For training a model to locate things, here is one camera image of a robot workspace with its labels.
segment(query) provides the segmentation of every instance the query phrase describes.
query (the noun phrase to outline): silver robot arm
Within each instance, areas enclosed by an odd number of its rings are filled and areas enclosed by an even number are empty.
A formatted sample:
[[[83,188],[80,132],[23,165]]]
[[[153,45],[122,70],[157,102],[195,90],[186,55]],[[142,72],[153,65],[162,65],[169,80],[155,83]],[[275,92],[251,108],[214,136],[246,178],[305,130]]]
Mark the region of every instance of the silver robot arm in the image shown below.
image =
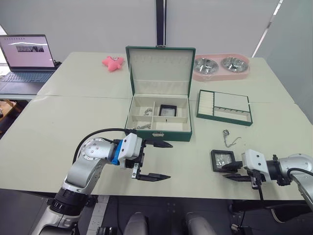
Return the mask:
[[[242,154],[243,167],[251,176],[252,187],[255,181],[254,171],[262,176],[262,181],[276,180],[280,186],[290,185],[292,181],[298,184],[298,189],[313,210],[313,158],[305,154],[293,154],[287,158],[266,161],[262,153],[247,150]]]
[[[73,229],[78,229],[81,211],[100,178],[105,164],[133,168],[131,176],[138,180],[158,181],[170,178],[153,173],[140,174],[144,158],[143,148],[146,144],[153,144],[155,147],[172,147],[163,141],[145,141],[134,133],[115,142],[108,142],[104,138],[85,141],[61,189],[52,204],[46,208],[32,235],[70,235]]]

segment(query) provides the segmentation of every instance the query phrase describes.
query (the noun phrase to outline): green jewelry box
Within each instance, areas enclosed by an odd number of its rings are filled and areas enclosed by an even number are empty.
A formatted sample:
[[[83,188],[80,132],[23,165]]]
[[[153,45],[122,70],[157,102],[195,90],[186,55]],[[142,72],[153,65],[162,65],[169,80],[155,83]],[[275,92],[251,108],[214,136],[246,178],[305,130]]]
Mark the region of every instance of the green jewelry box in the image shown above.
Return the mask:
[[[133,99],[126,128],[144,139],[190,141],[189,92],[195,48],[126,47]],[[176,116],[159,116],[161,105]]]
[[[200,90],[197,117],[250,126],[252,115],[245,95]]]

